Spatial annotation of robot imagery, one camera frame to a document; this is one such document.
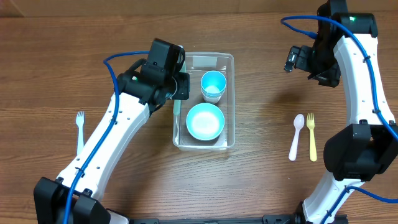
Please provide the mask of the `light blue plastic fork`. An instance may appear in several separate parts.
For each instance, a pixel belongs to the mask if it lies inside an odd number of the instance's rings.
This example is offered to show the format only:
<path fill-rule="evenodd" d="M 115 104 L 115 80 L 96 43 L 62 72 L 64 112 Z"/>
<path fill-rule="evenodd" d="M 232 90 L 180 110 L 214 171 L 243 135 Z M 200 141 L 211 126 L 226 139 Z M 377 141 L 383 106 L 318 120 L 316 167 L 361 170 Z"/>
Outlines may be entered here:
<path fill-rule="evenodd" d="M 180 72 L 183 72 L 183 73 L 186 72 L 186 63 L 183 63 L 182 68 L 180 69 Z M 179 115 L 180 111 L 181 111 L 181 101 L 180 100 L 174 100 L 174 108 L 173 108 L 174 116 Z"/>

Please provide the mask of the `green cup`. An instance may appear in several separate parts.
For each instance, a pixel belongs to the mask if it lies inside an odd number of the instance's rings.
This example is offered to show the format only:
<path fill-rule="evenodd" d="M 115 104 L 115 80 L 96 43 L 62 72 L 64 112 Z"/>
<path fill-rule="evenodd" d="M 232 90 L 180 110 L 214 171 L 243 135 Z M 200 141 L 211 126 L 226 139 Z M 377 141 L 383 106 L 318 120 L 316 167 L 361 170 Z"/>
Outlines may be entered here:
<path fill-rule="evenodd" d="M 207 98 L 219 98 L 219 97 L 221 97 L 223 95 L 224 90 L 223 91 L 219 91 L 219 92 L 215 92 L 215 93 L 211 93 L 209 91 L 206 91 L 205 89 L 201 89 L 201 92 L 202 92 L 202 95 L 204 97 L 207 97 Z"/>

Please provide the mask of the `blue cup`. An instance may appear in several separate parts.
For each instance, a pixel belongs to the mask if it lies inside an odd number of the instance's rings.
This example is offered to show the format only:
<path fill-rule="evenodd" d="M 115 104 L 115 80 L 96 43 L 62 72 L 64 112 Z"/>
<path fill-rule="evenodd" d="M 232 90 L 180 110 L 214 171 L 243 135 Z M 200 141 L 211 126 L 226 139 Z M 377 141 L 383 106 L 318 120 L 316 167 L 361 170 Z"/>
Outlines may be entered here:
<path fill-rule="evenodd" d="M 219 71 L 206 72 L 201 78 L 201 89 L 211 93 L 225 91 L 226 85 L 226 77 Z"/>

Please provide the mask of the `pink cup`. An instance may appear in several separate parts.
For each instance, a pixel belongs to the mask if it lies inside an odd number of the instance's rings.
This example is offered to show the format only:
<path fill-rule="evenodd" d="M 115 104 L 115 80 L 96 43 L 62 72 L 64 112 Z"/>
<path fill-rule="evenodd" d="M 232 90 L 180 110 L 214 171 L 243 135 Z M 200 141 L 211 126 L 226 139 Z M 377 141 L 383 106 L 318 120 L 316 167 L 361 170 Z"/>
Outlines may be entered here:
<path fill-rule="evenodd" d="M 220 101 L 221 96 L 210 97 L 210 96 L 203 95 L 203 99 L 204 99 L 207 103 L 217 104 L 217 103 Z"/>

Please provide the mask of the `light blue bowl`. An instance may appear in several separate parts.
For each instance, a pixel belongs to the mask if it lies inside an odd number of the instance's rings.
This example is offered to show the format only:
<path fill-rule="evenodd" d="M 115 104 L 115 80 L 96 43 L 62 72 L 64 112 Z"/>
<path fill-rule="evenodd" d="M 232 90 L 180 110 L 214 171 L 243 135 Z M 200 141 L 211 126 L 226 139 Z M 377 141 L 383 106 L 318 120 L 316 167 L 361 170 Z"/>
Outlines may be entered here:
<path fill-rule="evenodd" d="M 211 103 L 200 103 L 187 113 L 186 127 L 192 137 L 200 141 L 216 139 L 225 125 L 223 112 Z"/>

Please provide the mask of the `yellow plastic fork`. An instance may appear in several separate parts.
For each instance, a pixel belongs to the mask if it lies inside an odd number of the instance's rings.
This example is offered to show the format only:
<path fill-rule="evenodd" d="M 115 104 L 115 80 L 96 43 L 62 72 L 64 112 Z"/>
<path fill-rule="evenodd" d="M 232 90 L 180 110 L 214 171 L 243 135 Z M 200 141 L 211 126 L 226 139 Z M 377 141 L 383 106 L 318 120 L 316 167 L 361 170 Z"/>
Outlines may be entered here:
<path fill-rule="evenodd" d="M 306 124 L 309 130 L 309 158 L 312 162 L 315 162 L 317 160 L 317 149 L 314 134 L 315 118 L 313 113 L 308 113 Z"/>

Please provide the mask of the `pink plastic spoon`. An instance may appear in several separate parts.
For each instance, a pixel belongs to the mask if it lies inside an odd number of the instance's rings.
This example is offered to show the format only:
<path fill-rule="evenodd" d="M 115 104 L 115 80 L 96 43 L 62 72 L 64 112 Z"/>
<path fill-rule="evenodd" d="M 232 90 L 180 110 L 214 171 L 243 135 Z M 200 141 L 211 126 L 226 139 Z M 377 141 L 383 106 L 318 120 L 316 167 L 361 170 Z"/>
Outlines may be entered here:
<path fill-rule="evenodd" d="M 290 151 L 289 151 L 289 160 L 290 161 L 296 160 L 300 130 L 303 128 L 303 126 L 304 126 L 304 115 L 298 114 L 294 119 L 295 133 L 294 133 L 294 138 L 292 140 L 292 144 L 291 144 Z"/>

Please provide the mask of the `white plastic fork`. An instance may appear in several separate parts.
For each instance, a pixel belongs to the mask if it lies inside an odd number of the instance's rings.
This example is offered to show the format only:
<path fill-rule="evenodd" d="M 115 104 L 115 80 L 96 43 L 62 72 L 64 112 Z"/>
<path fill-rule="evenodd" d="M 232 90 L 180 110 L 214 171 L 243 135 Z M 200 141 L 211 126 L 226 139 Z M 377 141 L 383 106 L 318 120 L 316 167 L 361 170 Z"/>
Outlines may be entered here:
<path fill-rule="evenodd" d="M 75 123 L 78 127 L 78 139 L 77 139 L 77 147 L 76 154 L 79 155 L 84 147 L 84 135 L 83 128 L 85 123 L 85 113 L 83 111 L 79 111 L 76 115 Z"/>

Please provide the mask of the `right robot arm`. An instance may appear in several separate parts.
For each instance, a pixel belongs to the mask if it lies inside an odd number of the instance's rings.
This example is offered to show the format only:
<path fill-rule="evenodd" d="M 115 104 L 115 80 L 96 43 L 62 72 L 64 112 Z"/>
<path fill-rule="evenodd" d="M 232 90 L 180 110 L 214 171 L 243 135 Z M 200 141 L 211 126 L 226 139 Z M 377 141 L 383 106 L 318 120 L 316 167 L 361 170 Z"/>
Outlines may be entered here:
<path fill-rule="evenodd" d="M 371 13 L 349 12 L 329 0 L 315 15 L 312 46 L 293 46 L 285 70 L 297 68 L 322 86 L 344 84 L 346 126 L 327 140 L 326 171 L 298 207 L 292 223 L 346 223 L 337 211 L 365 182 L 384 173 L 397 156 L 397 123 L 384 95 L 377 62 L 377 24 Z"/>

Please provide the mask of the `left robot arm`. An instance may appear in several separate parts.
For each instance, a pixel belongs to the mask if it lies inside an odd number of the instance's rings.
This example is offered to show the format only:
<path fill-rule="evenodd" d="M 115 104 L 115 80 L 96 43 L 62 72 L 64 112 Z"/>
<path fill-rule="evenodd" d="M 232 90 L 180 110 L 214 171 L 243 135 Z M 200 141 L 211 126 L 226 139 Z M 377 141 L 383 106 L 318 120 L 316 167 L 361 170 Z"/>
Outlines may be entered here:
<path fill-rule="evenodd" d="M 169 98 L 186 100 L 190 76 L 151 65 L 129 68 L 117 77 L 118 87 L 107 112 L 82 151 L 55 180 L 41 178 L 34 188 L 39 223 L 130 223 L 131 219 L 101 204 L 116 164 L 138 130 Z"/>

